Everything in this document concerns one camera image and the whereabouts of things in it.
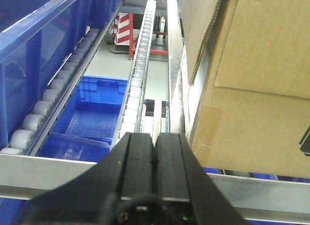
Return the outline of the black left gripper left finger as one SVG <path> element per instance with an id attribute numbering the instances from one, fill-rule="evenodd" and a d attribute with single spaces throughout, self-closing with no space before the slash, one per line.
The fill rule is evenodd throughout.
<path id="1" fill-rule="evenodd" d="M 71 181 L 25 203 L 16 225 L 149 225 L 152 141 L 125 134 L 112 151 Z"/>

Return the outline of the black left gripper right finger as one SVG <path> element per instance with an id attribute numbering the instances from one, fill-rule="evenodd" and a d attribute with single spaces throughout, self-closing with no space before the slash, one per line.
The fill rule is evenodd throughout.
<path id="1" fill-rule="evenodd" d="M 154 159 L 161 224 L 248 224 L 206 174 L 183 135 L 160 134 Z"/>

